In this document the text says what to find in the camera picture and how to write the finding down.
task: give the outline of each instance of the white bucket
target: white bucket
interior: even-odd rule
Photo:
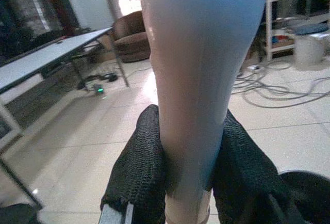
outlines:
[[[328,33],[317,33],[295,37],[294,60],[297,66],[312,66],[325,56]]]

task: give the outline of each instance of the brown armchair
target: brown armchair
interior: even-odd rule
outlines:
[[[142,11],[121,17],[112,25],[111,37],[116,52],[123,62],[144,60],[150,56]]]

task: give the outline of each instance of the white cylindrical object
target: white cylindrical object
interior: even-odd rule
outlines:
[[[296,67],[312,66],[323,61],[328,34],[296,36],[294,60]]]
[[[167,222],[206,223],[230,93],[265,0],[141,0],[168,162]]]

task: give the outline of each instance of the white wall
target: white wall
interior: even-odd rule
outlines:
[[[70,2],[82,27],[103,29],[110,27],[114,22],[107,0],[70,0]]]

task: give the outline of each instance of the television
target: television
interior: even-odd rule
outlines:
[[[0,0],[0,66],[79,27],[69,0]]]

